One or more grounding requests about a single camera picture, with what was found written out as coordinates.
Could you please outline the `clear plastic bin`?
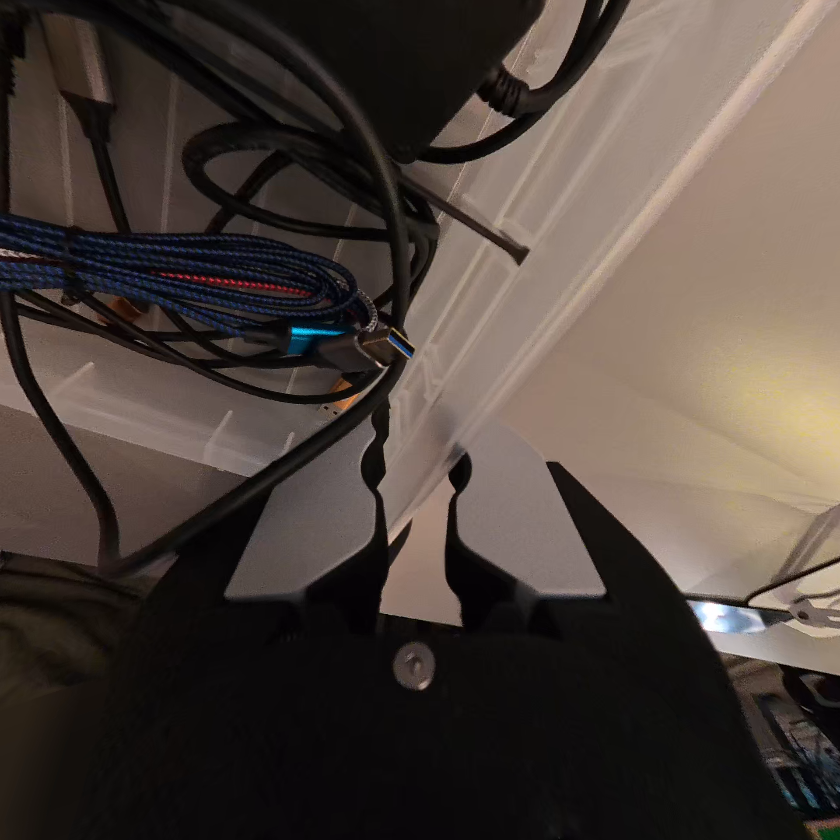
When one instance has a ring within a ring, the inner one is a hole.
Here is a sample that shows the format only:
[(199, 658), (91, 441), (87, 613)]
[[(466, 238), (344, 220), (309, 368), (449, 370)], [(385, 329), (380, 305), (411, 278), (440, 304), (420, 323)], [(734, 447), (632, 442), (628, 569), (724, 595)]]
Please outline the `clear plastic bin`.
[[(436, 481), (577, 319), (712, 150), (838, 2), (632, 2), (572, 92), (497, 155), (408, 173), (529, 250), (520, 266), (454, 221), (407, 320), (419, 345), (392, 397), (398, 518)], [(108, 215), (87, 144), (61, 101), (41, 27), (26, 38), (12, 101), (13, 210), (93, 227)], [(188, 130), (222, 117), (129, 46), (114, 151), (129, 210), (153, 231), (198, 228), (211, 205), (180, 161)], [(92, 434), (252, 476), (326, 420), (158, 364), (105, 341), (26, 325), (35, 372), (60, 418)]]

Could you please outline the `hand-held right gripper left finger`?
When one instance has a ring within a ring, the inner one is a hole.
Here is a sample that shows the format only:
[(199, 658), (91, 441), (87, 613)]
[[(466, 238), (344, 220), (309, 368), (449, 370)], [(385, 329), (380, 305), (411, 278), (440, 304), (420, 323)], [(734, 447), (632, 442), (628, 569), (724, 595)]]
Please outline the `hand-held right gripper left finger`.
[(382, 405), (270, 494), (225, 596), (335, 611), (351, 631), (373, 631), (390, 570), (384, 502)]

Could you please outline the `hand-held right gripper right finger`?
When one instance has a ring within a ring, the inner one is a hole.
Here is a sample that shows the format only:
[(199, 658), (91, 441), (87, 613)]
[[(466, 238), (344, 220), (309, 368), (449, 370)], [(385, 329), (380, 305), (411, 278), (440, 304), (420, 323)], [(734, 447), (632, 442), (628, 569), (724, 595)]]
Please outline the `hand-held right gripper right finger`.
[(466, 631), (526, 627), (542, 602), (606, 586), (541, 454), (492, 421), (449, 472), (444, 571)]

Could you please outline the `black USB hub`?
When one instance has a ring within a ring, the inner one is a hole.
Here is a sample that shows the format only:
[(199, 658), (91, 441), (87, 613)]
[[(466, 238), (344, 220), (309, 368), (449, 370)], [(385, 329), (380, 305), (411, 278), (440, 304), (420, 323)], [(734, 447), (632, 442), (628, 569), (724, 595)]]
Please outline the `black USB hub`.
[(543, 1), (258, 1), (303, 44), (409, 164), (541, 16)]

